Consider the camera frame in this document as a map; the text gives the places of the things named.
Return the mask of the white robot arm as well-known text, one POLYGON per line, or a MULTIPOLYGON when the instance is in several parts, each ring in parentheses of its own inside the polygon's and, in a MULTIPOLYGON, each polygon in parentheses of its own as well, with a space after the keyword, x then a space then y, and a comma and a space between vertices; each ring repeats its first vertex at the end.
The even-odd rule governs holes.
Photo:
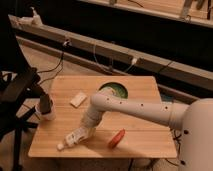
POLYGON ((95 93, 82 124, 96 127, 106 111, 121 112, 180 130, 182 142, 179 171, 213 171, 213 99, 190 105, 171 102, 147 103, 95 93))

